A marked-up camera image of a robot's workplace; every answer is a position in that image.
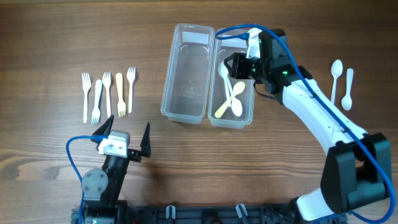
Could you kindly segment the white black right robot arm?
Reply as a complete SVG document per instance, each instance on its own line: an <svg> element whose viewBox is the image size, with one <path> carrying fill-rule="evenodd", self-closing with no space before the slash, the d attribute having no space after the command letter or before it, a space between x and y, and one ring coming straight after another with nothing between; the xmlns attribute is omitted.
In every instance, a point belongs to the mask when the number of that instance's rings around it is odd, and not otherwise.
<svg viewBox="0 0 398 224"><path fill-rule="evenodd" d="M224 60L229 75L264 85L264 96L296 114L326 154L320 186L294 198L289 223L320 223L356 215L357 209L389 199L386 222L396 207L391 177L391 146L381 134L369 134L350 121L319 89L312 75L297 65L282 29L241 24L245 53Z"/></svg>

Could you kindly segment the yellow plastic spoon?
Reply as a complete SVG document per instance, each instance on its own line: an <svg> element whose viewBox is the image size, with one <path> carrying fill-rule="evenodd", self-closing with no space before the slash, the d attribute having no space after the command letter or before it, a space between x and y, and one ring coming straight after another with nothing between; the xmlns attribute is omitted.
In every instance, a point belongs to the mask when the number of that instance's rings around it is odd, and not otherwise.
<svg viewBox="0 0 398 224"><path fill-rule="evenodd" d="M231 107L235 116L240 117L243 113L243 106L236 95L242 93L246 87L244 82L237 82L233 87L232 95L216 110L215 118L221 118L228 107Z"/></svg>

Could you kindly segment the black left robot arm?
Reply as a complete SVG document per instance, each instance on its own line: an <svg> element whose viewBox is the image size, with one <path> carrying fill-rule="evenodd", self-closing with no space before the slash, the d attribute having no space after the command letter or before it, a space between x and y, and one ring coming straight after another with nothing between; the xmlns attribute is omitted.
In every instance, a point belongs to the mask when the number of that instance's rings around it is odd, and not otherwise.
<svg viewBox="0 0 398 224"><path fill-rule="evenodd" d="M139 223L125 200L119 199L130 162L151 156L150 124L140 143L141 149L130 149L130 134L112 128L110 116L91 136L97 151L105 156L100 169L89 170L81 178L83 199L78 212L79 223Z"/></svg>

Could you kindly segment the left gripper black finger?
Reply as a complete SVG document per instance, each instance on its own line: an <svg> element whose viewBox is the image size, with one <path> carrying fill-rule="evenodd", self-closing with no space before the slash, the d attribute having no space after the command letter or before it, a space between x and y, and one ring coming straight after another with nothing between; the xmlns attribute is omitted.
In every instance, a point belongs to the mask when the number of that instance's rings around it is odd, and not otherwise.
<svg viewBox="0 0 398 224"><path fill-rule="evenodd" d="M141 156L142 157L150 157L151 156L150 122L148 122L146 125L140 147L141 147Z"/></svg>
<svg viewBox="0 0 398 224"><path fill-rule="evenodd" d="M114 115L111 115L93 134L92 141L95 143L100 143L100 136L109 136L114 121Z"/></svg>

